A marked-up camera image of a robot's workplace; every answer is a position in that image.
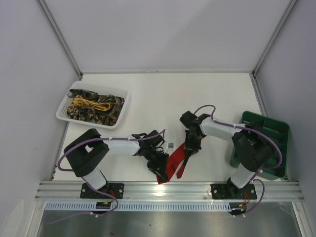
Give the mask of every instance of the white plastic basket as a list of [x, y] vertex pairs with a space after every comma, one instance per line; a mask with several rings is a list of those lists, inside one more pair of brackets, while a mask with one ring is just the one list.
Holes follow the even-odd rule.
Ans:
[[114, 124], [113, 126], [106, 126], [106, 125], [102, 125], [102, 124], [97, 124], [94, 122], [85, 122], [85, 121], [79, 121], [76, 119], [72, 119], [72, 118], [68, 118], [67, 116], [67, 108], [68, 106], [71, 105], [72, 102], [72, 98], [69, 98], [67, 96], [67, 93], [63, 99], [63, 101], [60, 103], [58, 110], [56, 112], [56, 116], [58, 119], [61, 120], [65, 120], [65, 121], [69, 121], [69, 122], [76, 122], [76, 123], [80, 123], [80, 124], [85, 124], [85, 125], [90, 125], [90, 126], [95, 126], [95, 127], [101, 127], [101, 128], [105, 128], [105, 129], [116, 129], [117, 126], [119, 125], [119, 122], [121, 121], [121, 119], [123, 118], [123, 116], [125, 116], [125, 112], [127, 110], [127, 106], [129, 106], [129, 101], [130, 101], [130, 94], [127, 90], [124, 89], [118, 89], [118, 88], [111, 88], [111, 87], [107, 87], [107, 86], [100, 86], [100, 85], [94, 85], [94, 84], [89, 84], [89, 83], [85, 83], [82, 81], [76, 81], [74, 84], [72, 84], [72, 86], [69, 89], [84, 89], [84, 90], [91, 90], [94, 92], [97, 92], [100, 95], [108, 95], [108, 94], [112, 94], [114, 96], [120, 96], [123, 97], [125, 99], [123, 108], [119, 114], [118, 120], [116, 122], [116, 124]]

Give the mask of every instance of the mounting plate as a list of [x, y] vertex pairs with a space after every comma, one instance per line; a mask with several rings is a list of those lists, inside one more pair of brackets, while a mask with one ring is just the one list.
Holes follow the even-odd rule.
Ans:
[[257, 199], [257, 194], [255, 190], [255, 186], [253, 184], [247, 184], [243, 188], [243, 192], [239, 194], [237, 197], [232, 197], [227, 191], [227, 184], [211, 184], [211, 192], [212, 198], [214, 200], [223, 200], [223, 199], [237, 199], [244, 200], [244, 193], [247, 193], [251, 200]]
[[[109, 183], [109, 185], [110, 185], [109, 188], [105, 187], [103, 190], [101, 188], [99, 189], [99, 191], [112, 195], [110, 193], [110, 190], [112, 190], [117, 199], [123, 199], [124, 184]], [[91, 190], [86, 183], [84, 183], [81, 187], [80, 198], [82, 199], [109, 199], [108, 197]]]

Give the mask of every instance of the white table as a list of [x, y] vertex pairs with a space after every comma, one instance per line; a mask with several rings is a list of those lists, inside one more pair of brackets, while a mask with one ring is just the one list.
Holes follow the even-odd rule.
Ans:
[[[127, 89], [131, 103], [117, 130], [97, 129], [102, 135], [126, 137], [132, 133], [149, 133], [166, 129], [165, 138], [180, 146], [185, 128], [180, 116], [194, 112], [205, 104], [217, 107], [218, 119], [238, 123], [242, 112], [260, 113], [249, 74], [186, 73], [186, 74], [102, 74], [84, 75], [84, 82]], [[204, 108], [201, 113], [211, 113]], [[63, 149], [93, 126], [70, 123]], [[202, 150], [192, 156], [181, 179], [172, 181], [226, 181], [235, 172], [229, 164], [233, 143], [215, 137], [202, 140]], [[144, 157], [107, 156], [98, 168], [109, 181], [156, 181], [146, 167]], [[62, 167], [70, 168], [68, 161]], [[72, 172], [56, 170], [54, 180], [80, 180]]]

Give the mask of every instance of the yellow fabric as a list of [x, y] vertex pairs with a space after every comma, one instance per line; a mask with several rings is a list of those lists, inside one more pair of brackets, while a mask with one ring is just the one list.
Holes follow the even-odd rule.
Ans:
[[114, 103], [98, 103], [98, 102], [94, 102], [91, 100], [86, 100], [83, 99], [82, 97], [80, 98], [74, 98], [71, 105], [76, 106], [76, 105], [80, 105], [80, 106], [86, 106], [86, 107], [94, 107], [96, 110], [100, 110], [100, 111], [108, 111], [110, 110], [113, 106]]

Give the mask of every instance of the green bin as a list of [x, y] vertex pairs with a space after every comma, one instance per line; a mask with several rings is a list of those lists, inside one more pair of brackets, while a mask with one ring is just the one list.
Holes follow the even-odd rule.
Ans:
[[[283, 156], [282, 164], [275, 169], [264, 169], [263, 173], [260, 173], [258, 176], [263, 177], [268, 180], [275, 180], [278, 178], [283, 178], [286, 176], [286, 166], [287, 166], [287, 151], [288, 151], [288, 141], [289, 141], [289, 132], [290, 126], [282, 121], [269, 118], [263, 115], [255, 114], [250, 111], [245, 111], [242, 113], [240, 123], [248, 124], [251, 121], [262, 122], [263, 121], [263, 132], [265, 135], [270, 137], [280, 148]], [[278, 153], [275, 152], [270, 160], [264, 165], [264, 167], [274, 166], [278, 162]], [[240, 164], [240, 159], [238, 155], [233, 150], [231, 162], [232, 167], [237, 168]]]

